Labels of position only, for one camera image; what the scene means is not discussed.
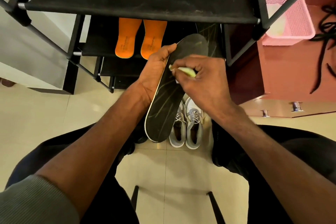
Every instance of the forearm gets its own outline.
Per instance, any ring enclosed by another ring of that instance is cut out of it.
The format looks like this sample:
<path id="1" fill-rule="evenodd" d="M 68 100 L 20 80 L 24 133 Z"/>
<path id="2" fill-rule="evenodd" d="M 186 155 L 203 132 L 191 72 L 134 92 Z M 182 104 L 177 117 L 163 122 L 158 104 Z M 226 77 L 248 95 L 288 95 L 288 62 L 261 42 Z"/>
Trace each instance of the forearm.
<path id="1" fill-rule="evenodd" d="M 335 220 L 333 183 L 271 139 L 240 107 L 215 120 L 243 147 L 294 223 Z"/>
<path id="2" fill-rule="evenodd" d="M 94 127 L 46 163 L 37 175 L 61 189 L 82 216 L 149 104 L 143 88 L 133 84 Z"/>

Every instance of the floor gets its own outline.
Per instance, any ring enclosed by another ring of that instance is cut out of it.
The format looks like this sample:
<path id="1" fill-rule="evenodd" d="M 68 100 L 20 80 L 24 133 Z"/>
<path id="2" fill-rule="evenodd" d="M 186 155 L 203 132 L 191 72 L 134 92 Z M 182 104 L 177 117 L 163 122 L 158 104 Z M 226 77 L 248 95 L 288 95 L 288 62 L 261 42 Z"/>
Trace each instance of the floor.
<path id="1" fill-rule="evenodd" d="M 82 64 L 93 69 L 94 60 L 82 59 Z M 121 94 L 122 90 L 109 93 L 82 71 L 73 96 L 0 85 L 0 191 L 15 165 L 38 144 L 96 122 Z M 257 124 L 309 130 L 336 140 L 335 119 L 336 113 L 252 118 Z M 210 124 L 206 118 L 206 136 L 195 151 L 147 141 L 120 163 L 116 177 L 128 195 L 140 186 L 136 210 L 140 223 L 216 223 L 208 191 L 213 191 L 227 224 L 247 222 L 248 183 L 211 163 Z"/>

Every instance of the person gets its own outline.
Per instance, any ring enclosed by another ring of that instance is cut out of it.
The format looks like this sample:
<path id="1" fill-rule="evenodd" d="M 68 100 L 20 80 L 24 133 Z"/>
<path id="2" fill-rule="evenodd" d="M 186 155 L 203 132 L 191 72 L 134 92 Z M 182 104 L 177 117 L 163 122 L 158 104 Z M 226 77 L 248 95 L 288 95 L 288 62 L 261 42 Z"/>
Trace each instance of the person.
<path id="1" fill-rule="evenodd" d="M 175 48 L 165 46 L 152 54 L 139 79 L 96 124 L 50 139 L 28 154 L 0 194 L 0 222 L 139 223 L 114 175 Z M 178 67 L 198 73 L 191 78 Z M 184 91 L 213 120 L 213 162 L 249 181 L 248 223 L 336 221 L 333 141 L 254 124 L 231 100 L 224 59 L 191 55 L 172 69 Z M 277 142 L 271 134 L 290 140 Z"/>

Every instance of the orange insole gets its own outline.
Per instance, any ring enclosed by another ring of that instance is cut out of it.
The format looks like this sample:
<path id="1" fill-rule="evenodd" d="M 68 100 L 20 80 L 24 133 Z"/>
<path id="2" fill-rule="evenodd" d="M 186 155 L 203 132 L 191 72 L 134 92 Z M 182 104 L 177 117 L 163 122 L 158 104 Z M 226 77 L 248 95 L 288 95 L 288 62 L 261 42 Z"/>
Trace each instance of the orange insole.
<path id="1" fill-rule="evenodd" d="M 146 33 L 141 47 L 141 55 L 144 59 L 148 59 L 152 53 L 161 48 L 167 22 L 152 20 L 143 20 L 143 22 Z"/>
<path id="2" fill-rule="evenodd" d="M 119 36 L 115 47 L 115 54 L 123 59 L 128 59 L 134 54 L 135 36 L 142 20 L 119 18 Z"/>

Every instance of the person's right hand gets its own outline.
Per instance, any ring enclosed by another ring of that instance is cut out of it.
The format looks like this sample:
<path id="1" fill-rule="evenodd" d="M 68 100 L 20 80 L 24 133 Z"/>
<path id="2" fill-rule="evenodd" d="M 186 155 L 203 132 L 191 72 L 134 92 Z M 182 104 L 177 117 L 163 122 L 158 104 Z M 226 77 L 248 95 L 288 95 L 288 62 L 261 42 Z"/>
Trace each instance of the person's right hand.
<path id="1" fill-rule="evenodd" d="M 179 67 L 189 67 L 198 73 L 192 78 L 176 69 Z M 171 69 L 174 69 L 173 75 L 184 92 L 211 118 L 221 118 L 226 112 L 236 109 L 229 93 L 224 59 L 193 54 L 176 60 Z"/>

